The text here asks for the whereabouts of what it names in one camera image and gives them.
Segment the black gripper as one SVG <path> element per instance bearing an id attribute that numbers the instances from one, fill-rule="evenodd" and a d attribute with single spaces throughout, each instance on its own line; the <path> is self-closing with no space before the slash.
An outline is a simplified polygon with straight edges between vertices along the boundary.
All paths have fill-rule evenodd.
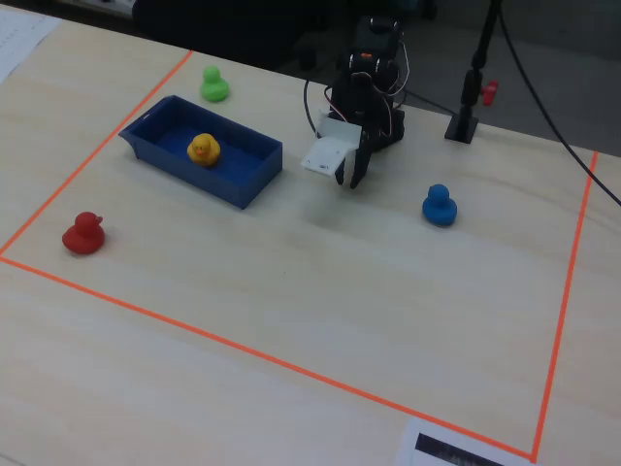
<path id="1" fill-rule="evenodd" d="M 356 186 L 366 176 L 372 154 L 385 149 L 391 144 L 391 137 L 385 135 L 381 128 L 374 123 L 365 123 L 362 126 L 359 147 L 355 152 L 353 173 L 350 178 L 349 187 L 355 189 Z M 346 158 L 344 158 L 335 171 L 335 180 L 338 185 L 343 185 Z"/>

